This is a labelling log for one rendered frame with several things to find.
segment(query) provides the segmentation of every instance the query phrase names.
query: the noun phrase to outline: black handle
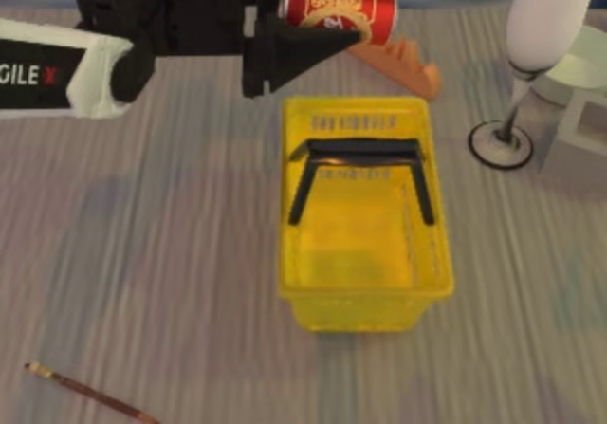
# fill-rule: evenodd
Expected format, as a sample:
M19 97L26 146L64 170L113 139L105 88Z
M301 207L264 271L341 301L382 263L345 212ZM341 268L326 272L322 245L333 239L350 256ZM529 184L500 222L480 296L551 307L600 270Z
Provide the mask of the black handle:
M424 176L423 156L417 139L309 139L293 151L289 161L297 161L305 154L307 160L288 215L289 225L300 223L305 202L320 166L410 166L424 223L434 224L434 212Z

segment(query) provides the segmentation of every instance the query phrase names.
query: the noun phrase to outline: paintbrush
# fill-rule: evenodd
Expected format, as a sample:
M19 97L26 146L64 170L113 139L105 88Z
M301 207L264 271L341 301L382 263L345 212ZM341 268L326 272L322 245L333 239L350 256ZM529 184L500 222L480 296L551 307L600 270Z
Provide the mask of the paintbrush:
M25 365L26 369L28 369L32 374L38 375L42 378L52 379L67 389L70 389L76 393L82 394L83 396L92 398L93 400L98 401L99 403L109 407L117 412L121 412L125 415L131 416L135 419L138 419L141 422L145 422L146 424L160 424L151 416L145 414L141 410L137 408L131 407L124 402L121 402L115 398L110 396L106 396L99 391L95 391L94 389L85 386L78 381L75 381L71 378L64 377L63 375L56 374L55 372L47 369L44 365L40 365L38 362L28 363Z

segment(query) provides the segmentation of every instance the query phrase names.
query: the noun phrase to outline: yellow plastic box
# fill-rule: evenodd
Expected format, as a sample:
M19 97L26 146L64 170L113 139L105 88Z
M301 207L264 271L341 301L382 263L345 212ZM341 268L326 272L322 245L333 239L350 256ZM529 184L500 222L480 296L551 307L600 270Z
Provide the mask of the yellow plastic box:
M285 101L280 278L311 331L410 329L452 294L425 101Z

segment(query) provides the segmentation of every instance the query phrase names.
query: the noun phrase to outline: red can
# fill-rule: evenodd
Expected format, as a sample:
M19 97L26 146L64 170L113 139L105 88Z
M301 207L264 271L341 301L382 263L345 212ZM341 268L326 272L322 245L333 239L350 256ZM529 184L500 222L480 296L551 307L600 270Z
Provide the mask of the red can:
M398 21L396 0L280 0L278 16L300 28L360 31L361 41L385 45Z

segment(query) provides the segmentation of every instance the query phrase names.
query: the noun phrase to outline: wooden floor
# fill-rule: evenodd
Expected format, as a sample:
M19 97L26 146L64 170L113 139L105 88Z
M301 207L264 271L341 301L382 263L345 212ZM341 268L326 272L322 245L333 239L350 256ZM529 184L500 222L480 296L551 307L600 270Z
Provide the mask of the wooden floor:
M0 123L0 422L133 422L32 360L163 424L607 422L607 202L541 179L558 110L537 99L527 168L467 149L506 109L505 18L401 15L445 79L432 125L456 279L407 334L312 335L277 298L282 99L402 93L345 53L257 101L239 59L174 59L122 119Z

